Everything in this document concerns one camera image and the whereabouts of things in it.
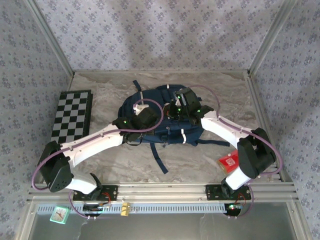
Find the green clock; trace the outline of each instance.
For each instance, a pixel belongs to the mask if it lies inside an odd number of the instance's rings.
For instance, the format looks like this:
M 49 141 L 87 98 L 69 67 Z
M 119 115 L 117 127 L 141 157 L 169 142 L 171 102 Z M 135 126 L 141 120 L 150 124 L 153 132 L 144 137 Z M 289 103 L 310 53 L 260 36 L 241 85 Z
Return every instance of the green clock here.
M 57 224 L 66 224 L 69 214 L 70 214 L 69 208 L 65 206 L 56 206 L 50 217 L 50 221 L 55 222 Z

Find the black and white checkered board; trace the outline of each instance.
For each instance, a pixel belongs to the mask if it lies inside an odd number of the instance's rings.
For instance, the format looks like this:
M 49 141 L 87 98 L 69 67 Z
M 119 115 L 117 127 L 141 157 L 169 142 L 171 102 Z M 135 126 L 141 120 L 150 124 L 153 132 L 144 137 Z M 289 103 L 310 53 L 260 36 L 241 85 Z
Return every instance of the black and white checkered board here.
M 60 94 L 51 141 L 62 144 L 89 135 L 92 98 L 91 90 Z

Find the marble floor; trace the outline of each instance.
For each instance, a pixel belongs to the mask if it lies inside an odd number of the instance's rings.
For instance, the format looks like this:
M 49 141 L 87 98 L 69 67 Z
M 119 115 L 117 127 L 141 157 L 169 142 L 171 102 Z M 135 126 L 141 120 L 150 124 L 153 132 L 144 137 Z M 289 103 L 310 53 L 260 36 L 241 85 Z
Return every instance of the marble floor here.
M 117 118 L 124 100 L 137 90 L 137 80 L 143 90 L 164 84 L 191 86 L 202 84 L 212 88 L 221 101 L 220 114 L 245 127 L 257 127 L 254 108 L 242 74 L 235 73 L 132 73 L 132 72 L 76 72 L 71 91 L 91 89 L 93 103 L 90 133 L 94 133 Z M 195 88 L 202 103 L 217 108 L 213 96 L 206 89 Z M 202 139 L 220 138 L 205 131 Z M 159 156 L 169 170 L 163 174 L 149 144 L 138 147 L 123 144 L 102 151 L 79 164 L 75 171 L 94 173 L 101 182 L 220 182 L 225 174 L 216 161 L 234 150 L 218 145 L 189 144 L 156 146 Z

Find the navy backpack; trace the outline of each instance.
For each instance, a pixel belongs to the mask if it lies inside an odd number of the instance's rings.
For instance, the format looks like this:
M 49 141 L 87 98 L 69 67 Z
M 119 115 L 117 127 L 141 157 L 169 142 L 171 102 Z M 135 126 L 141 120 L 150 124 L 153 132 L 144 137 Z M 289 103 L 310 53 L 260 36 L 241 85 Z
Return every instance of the navy backpack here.
M 178 84 L 167 84 L 158 86 L 155 89 L 149 90 L 141 90 L 140 85 L 137 80 L 133 81 L 136 86 L 138 92 L 129 96 L 123 103 L 123 105 L 119 108 L 118 117 L 127 117 L 130 118 L 134 115 L 133 105 L 136 101 L 140 99 L 152 99 L 158 102 L 162 108 L 165 104 L 171 103 L 172 100 L 176 100 L 175 92 L 179 91 L 185 86 Z M 150 108 L 161 115 L 160 109 L 152 102 L 141 102 L 139 104 L 148 104 Z M 185 120 L 174 120 L 168 119 L 168 117 L 164 116 L 162 123 L 154 130 L 154 134 L 145 135 L 143 138 L 137 139 L 136 142 L 140 143 L 149 143 L 153 156 L 161 168 L 162 172 L 166 174 L 168 172 L 167 168 L 161 161 L 157 150 L 156 143 L 164 144 L 191 144 L 192 146 L 197 146 L 198 144 L 216 144 L 221 146 L 230 146 L 229 142 L 226 141 L 218 141 L 218 140 L 201 140 L 199 139 L 204 129 L 197 125 L 191 125 L 191 123 Z

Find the patterned wallpaper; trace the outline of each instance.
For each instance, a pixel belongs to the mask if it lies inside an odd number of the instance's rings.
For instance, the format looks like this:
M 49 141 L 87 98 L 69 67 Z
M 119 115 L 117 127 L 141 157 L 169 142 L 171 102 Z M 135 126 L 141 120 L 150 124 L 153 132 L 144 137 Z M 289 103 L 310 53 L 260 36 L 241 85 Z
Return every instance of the patterned wallpaper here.
M 320 2 L 300 0 L 255 76 L 286 171 L 320 239 Z
M 37 0 L 75 70 L 248 69 L 282 0 Z
M 11 240 L 69 79 L 23 1 L 0 8 L 0 239 Z

